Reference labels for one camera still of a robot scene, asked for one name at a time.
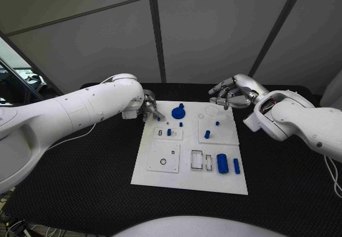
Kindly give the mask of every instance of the robotic hand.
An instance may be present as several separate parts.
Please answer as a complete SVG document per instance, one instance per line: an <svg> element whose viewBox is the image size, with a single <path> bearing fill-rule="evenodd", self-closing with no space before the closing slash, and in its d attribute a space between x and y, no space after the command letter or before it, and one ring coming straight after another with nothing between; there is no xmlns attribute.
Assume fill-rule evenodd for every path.
<svg viewBox="0 0 342 237"><path fill-rule="evenodd" d="M241 109L254 103L254 112L244 119L256 132L260 128L279 141L296 134L309 148L342 162L342 111L316 108L292 91L270 92L247 75L239 74L223 81L210 94L220 92L211 102Z"/></svg>
<svg viewBox="0 0 342 237"><path fill-rule="evenodd" d="M35 104L0 108L0 194L28 176L51 145L67 135L122 113L123 119L158 111L156 97L138 77L113 81Z"/></svg>

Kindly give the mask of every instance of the black textured mat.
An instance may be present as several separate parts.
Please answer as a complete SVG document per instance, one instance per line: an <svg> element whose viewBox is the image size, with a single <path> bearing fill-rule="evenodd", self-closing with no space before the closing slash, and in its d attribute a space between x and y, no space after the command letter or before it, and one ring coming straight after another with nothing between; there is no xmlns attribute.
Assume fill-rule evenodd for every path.
<svg viewBox="0 0 342 237"><path fill-rule="evenodd" d="M158 100L210 101L213 85L143 87ZM298 91L318 105L305 87L267 88ZM234 110L249 196L132 185L145 123L142 117L123 120L119 115L99 123L88 136L47 152L6 212L29 222L109 236L174 215L227 218L293 237L342 236L342 200L324 156L296 136L279 142L263 131L253 133L243 123L252 111L253 106Z"/></svg>

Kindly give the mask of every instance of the white platform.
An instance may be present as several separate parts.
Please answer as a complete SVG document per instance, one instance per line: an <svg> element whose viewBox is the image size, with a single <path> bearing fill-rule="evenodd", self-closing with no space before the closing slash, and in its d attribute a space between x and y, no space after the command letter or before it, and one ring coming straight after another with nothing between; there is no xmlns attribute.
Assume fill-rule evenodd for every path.
<svg viewBox="0 0 342 237"><path fill-rule="evenodd" d="M172 110L181 103L185 117L175 119ZM226 111L223 106L211 103L179 101L158 101L158 107L166 119L148 118L132 184L249 195L231 108ZM211 131L210 139L205 139L207 130ZM202 151L204 164L207 155L211 155L213 172L205 166L202 171L191 169L192 150ZM218 172L218 154L228 157L228 174ZM240 174L236 174L234 158L239 158Z"/></svg>

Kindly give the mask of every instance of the white wall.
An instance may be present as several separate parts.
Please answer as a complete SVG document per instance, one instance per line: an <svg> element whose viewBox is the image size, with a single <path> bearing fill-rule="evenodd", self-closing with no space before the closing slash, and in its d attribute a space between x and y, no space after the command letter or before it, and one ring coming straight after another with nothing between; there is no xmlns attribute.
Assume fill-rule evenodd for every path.
<svg viewBox="0 0 342 237"><path fill-rule="evenodd" d="M149 0L9 37L64 93L119 73L161 82Z"/></svg>
<svg viewBox="0 0 342 237"><path fill-rule="evenodd" d="M0 57L13 68L31 68L16 51L0 38Z"/></svg>
<svg viewBox="0 0 342 237"><path fill-rule="evenodd" d="M249 74L286 0L159 0L168 82Z"/></svg>
<svg viewBox="0 0 342 237"><path fill-rule="evenodd" d="M0 5L0 30L22 30L126 0L5 0Z"/></svg>
<svg viewBox="0 0 342 237"><path fill-rule="evenodd" d="M254 78L304 85L315 94L342 69L342 1L296 2Z"/></svg>

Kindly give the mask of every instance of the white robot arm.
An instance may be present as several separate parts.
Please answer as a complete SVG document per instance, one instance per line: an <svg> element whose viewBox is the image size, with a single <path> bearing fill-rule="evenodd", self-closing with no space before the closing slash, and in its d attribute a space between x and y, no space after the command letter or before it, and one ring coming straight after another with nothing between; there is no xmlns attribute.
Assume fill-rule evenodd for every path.
<svg viewBox="0 0 342 237"><path fill-rule="evenodd" d="M148 112L165 118L152 91L143 90L132 74L55 99L0 108L0 194L21 183L63 137L119 113L133 119L140 112L143 120Z"/></svg>
<svg viewBox="0 0 342 237"><path fill-rule="evenodd" d="M279 141L296 134L309 148L342 162L342 111L316 108L292 91L270 92L247 75L239 74L223 81L210 91L220 92L211 102L226 108L246 108L254 103L254 112L244 119L256 132L260 128Z"/></svg>

